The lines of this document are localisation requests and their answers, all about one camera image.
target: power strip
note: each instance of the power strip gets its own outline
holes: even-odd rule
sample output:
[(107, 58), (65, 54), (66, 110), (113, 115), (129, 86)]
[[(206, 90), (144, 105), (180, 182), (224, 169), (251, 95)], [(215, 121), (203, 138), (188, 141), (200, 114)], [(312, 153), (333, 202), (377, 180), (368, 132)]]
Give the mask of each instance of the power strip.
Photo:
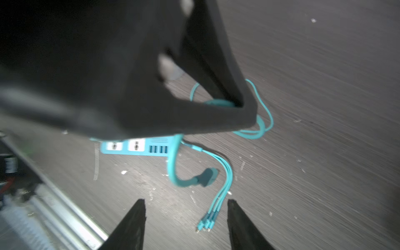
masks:
[(102, 142), (103, 154), (129, 154), (143, 156), (168, 156), (172, 136), (137, 138), (122, 142)]

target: power cord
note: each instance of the power cord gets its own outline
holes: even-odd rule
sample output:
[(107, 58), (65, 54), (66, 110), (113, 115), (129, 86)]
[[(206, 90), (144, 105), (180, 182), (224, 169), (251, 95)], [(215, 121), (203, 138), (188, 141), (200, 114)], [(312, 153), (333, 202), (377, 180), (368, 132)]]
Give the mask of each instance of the power cord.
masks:
[[(235, 134), (237, 134), (238, 136), (241, 136), (246, 139), (258, 139), (258, 138), (261, 138), (265, 132), (272, 129), (272, 127), (274, 126), (274, 119), (272, 117), (271, 112), (268, 110), (268, 108), (265, 106), (264, 102), (261, 100), (260, 95), (258, 94), (257, 88), (254, 85), (254, 83), (252, 81), (250, 81), (249, 79), (246, 79), (246, 81), (251, 84), (258, 101), (261, 103), (264, 110), (268, 113), (268, 116), (270, 118), (270, 125), (266, 128), (265, 123), (262, 120), (261, 116), (257, 115), (256, 121), (257, 121), (258, 126), (260, 127), (259, 130), (239, 130), (239, 131), (233, 131), (233, 132)], [(193, 86), (192, 91), (190, 92), (190, 101), (193, 101), (194, 93), (196, 92), (196, 89), (199, 86), (200, 86), (200, 84), (198, 84), (198, 83), (196, 83)], [(209, 100), (205, 103), (209, 104), (209, 105), (234, 107), (234, 104), (227, 100), (214, 99), (214, 100)], [(209, 186), (215, 181), (215, 179), (218, 175), (218, 171), (215, 168), (208, 168), (201, 175), (195, 176), (189, 180), (179, 179), (178, 176), (176, 175), (176, 157), (178, 155), (179, 146), (181, 144), (188, 146), (199, 152), (204, 152), (204, 153), (210, 155), (211, 157), (216, 159), (218, 162), (220, 162), (226, 171), (225, 184), (223, 185), (221, 190), (218, 192), (218, 194), (215, 196), (214, 200), (212, 201), (212, 203), (210, 205), (210, 208), (208, 209), (208, 212), (203, 216), (203, 218), (200, 220), (200, 222), (198, 223), (198, 225), (196, 227), (197, 233), (203, 229), (210, 231), (214, 227), (214, 224), (217, 220), (218, 213), (221, 210), (222, 203), (224, 202), (224, 199), (232, 185), (232, 182), (233, 182), (232, 167), (230, 166), (228, 161), (225, 160), (223, 157), (221, 157), (215, 153), (212, 153), (210, 151), (207, 151), (199, 146), (183, 142), (182, 141), (183, 137), (184, 137), (183, 134), (177, 134), (173, 137), (172, 145), (171, 145), (171, 148), (168, 153), (167, 171), (168, 171), (169, 179), (174, 185), (179, 186), (179, 187), (187, 187), (187, 186), (198, 185), (198, 184), (201, 184), (202, 186)]]

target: wood grain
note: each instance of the wood grain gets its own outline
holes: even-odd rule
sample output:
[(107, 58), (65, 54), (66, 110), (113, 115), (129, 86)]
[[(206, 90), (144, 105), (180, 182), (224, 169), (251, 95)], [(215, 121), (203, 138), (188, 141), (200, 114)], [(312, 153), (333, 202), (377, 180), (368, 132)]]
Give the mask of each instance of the wood grain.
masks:
[[(400, 249), (400, 2), (218, 3), (234, 55), (275, 118), (258, 140), (186, 137), (229, 158), (229, 198), (277, 249)], [(184, 76), (169, 87), (187, 98), (193, 84)], [(0, 126), (34, 145), (38, 165), (106, 231), (145, 198), (144, 249), (230, 248), (226, 206), (210, 233), (194, 230), (223, 176), (181, 189), (163, 175), (165, 158), (101, 154), (94, 181), (93, 142), (9, 117)], [(181, 177), (221, 169), (199, 152), (180, 153)]]

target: white outlet socket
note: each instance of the white outlet socket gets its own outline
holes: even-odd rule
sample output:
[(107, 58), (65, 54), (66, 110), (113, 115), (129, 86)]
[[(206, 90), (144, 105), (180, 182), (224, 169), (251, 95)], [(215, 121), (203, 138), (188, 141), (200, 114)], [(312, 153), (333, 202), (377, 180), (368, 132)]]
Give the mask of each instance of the white outlet socket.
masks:
[(122, 142), (107, 142), (107, 150), (122, 150)]
[(143, 152), (145, 144), (146, 144), (145, 138), (130, 139), (128, 142), (128, 150)]

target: teal cable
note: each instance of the teal cable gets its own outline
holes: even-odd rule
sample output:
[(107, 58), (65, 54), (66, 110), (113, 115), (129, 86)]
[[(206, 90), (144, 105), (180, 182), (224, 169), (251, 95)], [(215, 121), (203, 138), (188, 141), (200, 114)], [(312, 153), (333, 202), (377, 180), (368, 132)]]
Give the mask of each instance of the teal cable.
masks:
[[(267, 128), (265, 128), (265, 124), (264, 124), (264, 122), (262, 121), (262, 118), (261, 118), (259, 115), (257, 115), (256, 121), (257, 121), (257, 124), (258, 124), (259, 127), (260, 127), (259, 130), (239, 130), (239, 131), (234, 131), (234, 133), (237, 134), (237, 135), (240, 136), (240, 137), (243, 137), (243, 138), (246, 138), (246, 139), (252, 139), (252, 140), (253, 140), (253, 139), (261, 138), (261, 137), (264, 135), (265, 132), (271, 130), (271, 129), (274, 127), (274, 118), (272, 117), (272, 114), (271, 114), (271, 112), (269, 111), (269, 109), (267, 108), (267, 106), (266, 106), (266, 105), (264, 104), (264, 102), (261, 100), (261, 97), (260, 97), (260, 95), (258, 94), (257, 88), (256, 88), (256, 86), (254, 85), (254, 83), (253, 83), (252, 81), (250, 81), (249, 79), (246, 79), (246, 81), (247, 81), (248, 83), (250, 83), (251, 86), (253, 87), (254, 93), (255, 93), (255, 95), (256, 95), (258, 101), (261, 103), (262, 107), (263, 107), (264, 110), (267, 112), (268, 117), (269, 117), (269, 119), (270, 119), (270, 125), (269, 125)], [(190, 98), (191, 101), (193, 101), (194, 93), (196, 92), (196, 89), (197, 89), (199, 86), (200, 86), (200, 84), (199, 84), (199, 83), (196, 83), (196, 84), (193, 86), (192, 90), (190, 91), (190, 96), (189, 96), (189, 98)]]
[[(261, 116), (257, 115), (256, 117), (256, 122), (259, 126), (259, 130), (239, 130), (239, 131), (233, 131), (233, 133), (237, 134), (238, 136), (241, 136), (246, 139), (258, 139), (264, 135), (265, 132), (269, 131), (272, 129), (274, 126), (274, 119), (272, 117), (271, 112), (269, 109), (266, 107), (264, 102), (261, 100), (260, 95), (258, 94), (257, 88), (254, 85), (252, 81), (249, 79), (246, 79), (248, 83), (251, 84), (253, 87), (254, 93), (258, 99), (258, 101), (261, 103), (262, 107), (264, 110), (267, 112), (269, 119), (270, 119), (270, 125), (266, 128), (265, 123), (262, 120)], [(199, 84), (196, 83), (192, 90), (190, 91), (190, 101), (193, 101), (194, 94), (196, 92), (196, 89), (199, 87)], [(225, 107), (234, 107), (234, 104), (230, 101), (227, 100), (219, 100), (219, 99), (214, 99), (214, 100), (209, 100), (206, 101), (205, 104), (210, 104), (210, 105), (217, 105), (217, 106), (225, 106)], [(210, 208), (207, 212), (207, 214), (200, 220), (198, 226), (197, 226), (197, 232), (203, 228), (208, 229), (210, 231), (212, 227), (215, 224), (215, 221), (217, 219), (218, 213), (222, 207), (222, 204), (224, 202), (224, 199), (226, 195), (228, 194), (228, 191), (232, 185), (233, 182), (233, 171), (232, 167), (228, 163), (227, 160), (225, 160), (223, 157), (214, 154), (212, 152), (209, 152), (207, 150), (204, 150), (198, 146), (187, 144), (182, 141), (183, 139), (183, 134), (177, 134), (173, 137), (173, 141), (171, 143), (171, 148), (168, 153), (168, 163), (167, 163), (167, 170), (168, 170), (168, 175), (169, 179), (171, 182), (180, 187), (186, 187), (186, 186), (191, 186), (191, 185), (197, 185), (199, 183), (199, 180), (196, 177), (193, 177), (192, 179), (189, 180), (181, 180), (177, 177), (176, 175), (176, 156), (178, 154), (179, 146), (180, 144), (184, 144), (186, 146), (189, 146), (197, 151), (204, 152), (214, 159), (216, 159), (220, 164), (224, 167), (226, 171), (226, 180), (223, 185), (223, 187), (220, 189), (218, 194), (215, 196), (214, 200), (212, 201)]]
[(193, 177), (189, 180), (181, 180), (176, 175), (176, 156), (178, 155), (178, 150), (180, 143), (183, 139), (183, 134), (176, 134), (172, 138), (172, 143), (170, 145), (170, 149), (168, 150), (168, 162), (167, 162), (167, 172), (170, 181), (178, 187), (187, 187), (191, 185), (197, 185), (198, 179), (197, 177)]

